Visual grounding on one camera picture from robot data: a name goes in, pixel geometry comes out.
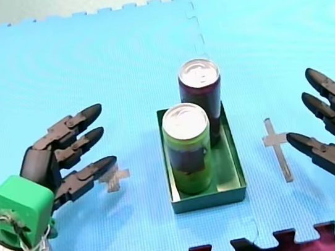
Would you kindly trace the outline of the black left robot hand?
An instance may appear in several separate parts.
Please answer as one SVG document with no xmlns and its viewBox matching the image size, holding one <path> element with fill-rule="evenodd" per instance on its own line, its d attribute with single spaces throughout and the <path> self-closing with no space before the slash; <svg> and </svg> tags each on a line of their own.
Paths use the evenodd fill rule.
<svg viewBox="0 0 335 251">
<path fill-rule="evenodd" d="M 90 163 L 80 171 L 71 171 L 65 177 L 61 175 L 63 169 L 73 168 L 102 138 L 103 127 L 94 128 L 78 137 L 94 123 L 101 112 L 102 105 L 97 103 L 75 116 L 67 115 L 26 149 L 19 174 L 52 191 L 52 211 L 86 194 L 93 188 L 95 181 L 117 164 L 116 156 L 109 155 Z"/>
</svg>

